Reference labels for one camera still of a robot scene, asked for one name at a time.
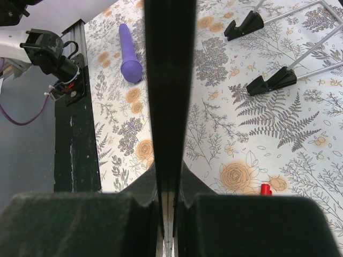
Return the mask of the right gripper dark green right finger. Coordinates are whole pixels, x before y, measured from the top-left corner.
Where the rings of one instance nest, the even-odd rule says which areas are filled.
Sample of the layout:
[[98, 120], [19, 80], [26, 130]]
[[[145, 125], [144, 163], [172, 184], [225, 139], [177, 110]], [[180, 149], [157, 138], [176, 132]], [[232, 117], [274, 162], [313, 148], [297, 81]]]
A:
[[176, 256], [340, 255], [308, 198], [217, 194], [183, 167], [176, 210]]

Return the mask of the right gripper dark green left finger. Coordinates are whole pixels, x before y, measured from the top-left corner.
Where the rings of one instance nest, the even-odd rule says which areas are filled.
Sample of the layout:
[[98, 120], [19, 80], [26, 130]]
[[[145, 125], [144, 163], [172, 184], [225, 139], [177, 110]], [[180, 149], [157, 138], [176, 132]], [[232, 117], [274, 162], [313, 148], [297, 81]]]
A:
[[1, 214], [1, 256], [160, 256], [155, 167], [119, 193], [22, 193]]

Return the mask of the red marker cap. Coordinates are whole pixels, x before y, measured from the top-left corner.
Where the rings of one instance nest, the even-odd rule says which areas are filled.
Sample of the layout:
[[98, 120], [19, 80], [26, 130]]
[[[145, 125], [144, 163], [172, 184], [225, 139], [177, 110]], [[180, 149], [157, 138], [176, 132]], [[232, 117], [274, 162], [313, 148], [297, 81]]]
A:
[[271, 191], [271, 186], [269, 184], [261, 184], [260, 194], [271, 196], [273, 194]]

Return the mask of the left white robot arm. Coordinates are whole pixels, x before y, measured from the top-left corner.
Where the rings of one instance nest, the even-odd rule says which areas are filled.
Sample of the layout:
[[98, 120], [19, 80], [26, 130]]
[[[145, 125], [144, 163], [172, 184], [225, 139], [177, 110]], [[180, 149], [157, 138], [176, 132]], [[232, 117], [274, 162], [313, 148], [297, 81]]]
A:
[[[1, 26], [18, 25], [23, 16], [29, 17], [27, 7], [40, 1], [1, 1]], [[55, 33], [41, 29], [29, 31], [1, 30], [1, 57], [16, 59], [40, 67], [46, 75], [54, 75], [69, 84], [80, 74], [80, 67], [62, 55], [65, 44]]]

